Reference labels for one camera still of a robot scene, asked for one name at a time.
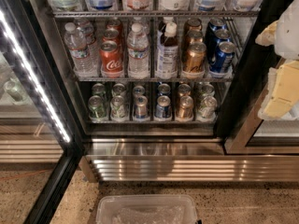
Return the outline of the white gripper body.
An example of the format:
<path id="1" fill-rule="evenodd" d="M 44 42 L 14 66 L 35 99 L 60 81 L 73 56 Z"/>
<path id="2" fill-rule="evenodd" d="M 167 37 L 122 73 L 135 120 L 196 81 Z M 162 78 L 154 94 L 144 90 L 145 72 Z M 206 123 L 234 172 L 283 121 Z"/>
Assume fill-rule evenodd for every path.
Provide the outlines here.
<path id="1" fill-rule="evenodd" d="M 275 53 L 285 59 L 299 59 L 299 0 L 293 0 L 281 14 L 275 34 Z"/>

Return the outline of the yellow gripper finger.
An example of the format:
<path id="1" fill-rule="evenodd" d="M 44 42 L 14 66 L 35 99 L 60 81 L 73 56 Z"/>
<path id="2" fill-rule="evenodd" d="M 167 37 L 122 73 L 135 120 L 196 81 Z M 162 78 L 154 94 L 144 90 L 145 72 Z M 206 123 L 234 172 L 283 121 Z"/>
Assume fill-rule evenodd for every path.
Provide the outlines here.
<path id="1" fill-rule="evenodd" d="M 278 69 L 270 68 L 267 90 L 258 117 L 280 119 L 299 102 L 299 62 L 291 61 Z"/>
<path id="2" fill-rule="evenodd" d="M 255 43 L 261 46 L 268 47 L 275 43 L 275 33 L 277 29 L 278 22 L 273 21 L 270 23 L 263 31 L 258 34 L 255 39 Z"/>

